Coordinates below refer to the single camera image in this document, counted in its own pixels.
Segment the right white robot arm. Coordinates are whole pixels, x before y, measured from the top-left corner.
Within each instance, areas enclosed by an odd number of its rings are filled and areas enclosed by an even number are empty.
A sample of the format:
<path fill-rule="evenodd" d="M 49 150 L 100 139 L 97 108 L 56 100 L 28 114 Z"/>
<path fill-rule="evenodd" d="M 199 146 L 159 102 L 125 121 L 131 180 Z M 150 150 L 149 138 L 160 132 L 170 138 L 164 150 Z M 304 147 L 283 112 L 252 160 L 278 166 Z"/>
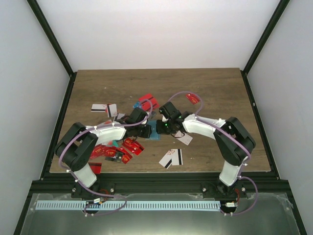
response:
<path fill-rule="evenodd" d="M 235 117 L 211 119 L 192 112 L 181 113 L 172 102 L 159 108 L 162 120 L 156 122 L 160 135 L 199 134 L 216 141 L 224 159 L 219 175 L 217 191 L 222 197 L 229 197 L 235 191 L 235 182 L 240 178 L 242 168 L 251 158 L 256 142 L 242 123 Z"/>

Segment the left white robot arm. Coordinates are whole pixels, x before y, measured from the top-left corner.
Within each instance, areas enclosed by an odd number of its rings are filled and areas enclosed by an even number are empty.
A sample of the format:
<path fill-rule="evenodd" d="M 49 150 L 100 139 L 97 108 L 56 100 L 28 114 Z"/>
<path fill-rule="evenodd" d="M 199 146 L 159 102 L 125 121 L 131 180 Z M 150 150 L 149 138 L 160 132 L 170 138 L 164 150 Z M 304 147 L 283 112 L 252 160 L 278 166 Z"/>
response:
<path fill-rule="evenodd" d="M 94 148 L 108 141 L 120 141 L 130 137 L 148 137 L 146 124 L 151 113 L 134 108 L 130 115 L 108 124 L 84 126 L 74 123 L 54 148 L 59 165 L 69 171 L 83 185 L 83 193 L 90 198 L 100 192 L 97 176 L 88 164 Z"/>

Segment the teal card holder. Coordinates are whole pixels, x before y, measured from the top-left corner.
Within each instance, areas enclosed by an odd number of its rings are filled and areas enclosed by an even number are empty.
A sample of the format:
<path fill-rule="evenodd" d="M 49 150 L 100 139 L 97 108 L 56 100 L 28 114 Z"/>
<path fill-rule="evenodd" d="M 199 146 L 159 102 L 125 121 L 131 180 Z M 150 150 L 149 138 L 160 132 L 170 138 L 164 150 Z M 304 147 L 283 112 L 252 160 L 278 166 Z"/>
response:
<path fill-rule="evenodd" d="M 151 121 L 148 121 L 147 124 L 151 126 L 151 133 L 148 139 L 153 140 L 153 141 L 159 141 L 160 134 L 157 133 L 157 121 L 151 120 Z"/>

